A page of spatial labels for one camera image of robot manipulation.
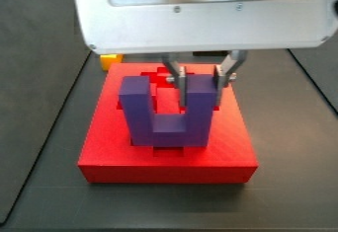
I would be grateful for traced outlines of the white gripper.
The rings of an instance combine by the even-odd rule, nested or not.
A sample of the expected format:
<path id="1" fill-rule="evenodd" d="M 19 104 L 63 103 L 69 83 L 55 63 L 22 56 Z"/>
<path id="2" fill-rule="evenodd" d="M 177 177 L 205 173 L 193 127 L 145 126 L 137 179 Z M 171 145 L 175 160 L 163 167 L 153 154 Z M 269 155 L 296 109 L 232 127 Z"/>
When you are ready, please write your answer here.
<path id="1" fill-rule="evenodd" d="M 338 31 L 338 0 L 75 0 L 87 46 L 99 54 L 230 50 L 214 66 L 216 106 L 248 58 L 240 49 L 317 47 Z M 186 106 L 186 67 L 162 54 Z"/>

